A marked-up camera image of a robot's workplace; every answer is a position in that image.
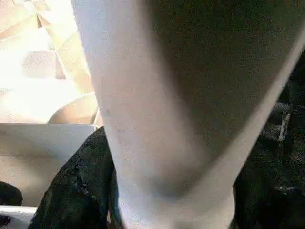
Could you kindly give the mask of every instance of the white surface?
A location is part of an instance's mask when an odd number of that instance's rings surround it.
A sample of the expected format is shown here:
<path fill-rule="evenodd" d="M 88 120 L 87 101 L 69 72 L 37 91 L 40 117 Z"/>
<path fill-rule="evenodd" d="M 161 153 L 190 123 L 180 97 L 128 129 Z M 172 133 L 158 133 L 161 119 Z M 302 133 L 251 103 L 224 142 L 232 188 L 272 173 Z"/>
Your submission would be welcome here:
<path fill-rule="evenodd" d="M 11 217 L 10 224 L 3 229 L 26 229 L 36 210 L 36 207 L 0 205 L 0 214 Z"/>
<path fill-rule="evenodd" d="M 61 166 L 94 125 L 0 124 L 0 180 L 17 187 L 24 206 L 37 206 Z"/>

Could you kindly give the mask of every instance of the skin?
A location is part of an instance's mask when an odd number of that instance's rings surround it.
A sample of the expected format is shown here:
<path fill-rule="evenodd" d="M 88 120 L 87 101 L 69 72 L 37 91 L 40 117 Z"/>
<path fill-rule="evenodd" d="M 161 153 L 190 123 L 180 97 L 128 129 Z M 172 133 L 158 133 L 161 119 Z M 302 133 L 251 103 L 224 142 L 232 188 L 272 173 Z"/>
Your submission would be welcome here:
<path fill-rule="evenodd" d="M 126 228 L 227 227 L 232 184 L 302 50 L 304 8 L 71 2 Z"/>

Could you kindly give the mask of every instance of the cardboard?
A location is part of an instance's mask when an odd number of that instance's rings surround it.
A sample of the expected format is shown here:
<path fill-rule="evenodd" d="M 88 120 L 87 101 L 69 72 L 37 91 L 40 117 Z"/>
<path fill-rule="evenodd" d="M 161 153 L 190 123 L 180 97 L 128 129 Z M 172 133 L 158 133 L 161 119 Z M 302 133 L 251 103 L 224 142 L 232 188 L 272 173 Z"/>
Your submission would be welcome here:
<path fill-rule="evenodd" d="M 0 1 L 0 10 L 3 10 L 14 5 L 13 0 L 1 0 Z"/>
<path fill-rule="evenodd" d="M 75 32 L 56 51 L 66 78 L 74 81 L 82 93 L 94 91 L 79 33 Z"/>
<path fill-rule="evenodd" d="M 0 39 L 39 28 L 35 8 L 31 2 L 0 10 Z"/>

